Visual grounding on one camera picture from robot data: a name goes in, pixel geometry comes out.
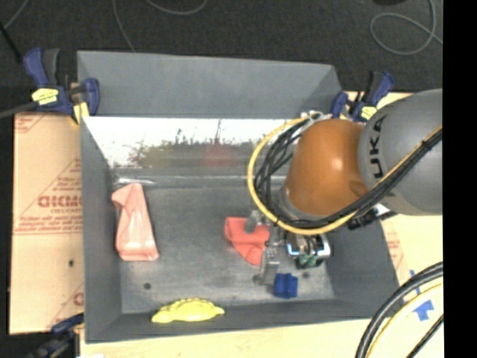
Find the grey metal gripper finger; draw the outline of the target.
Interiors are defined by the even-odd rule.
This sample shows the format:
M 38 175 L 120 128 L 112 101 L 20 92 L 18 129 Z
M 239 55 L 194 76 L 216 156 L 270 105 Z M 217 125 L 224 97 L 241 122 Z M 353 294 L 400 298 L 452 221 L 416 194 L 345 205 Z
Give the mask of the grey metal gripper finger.
M 252 234 L 261 223 L 262 213 L 259 210 L 252 210 L 244 223 L 244 232 Z
M 267 261 L 262 263 L 259 273 L 253 277 L 253 282 L 257 285 L 272 285 L 279 270 L 280 263 L 278 261 Z

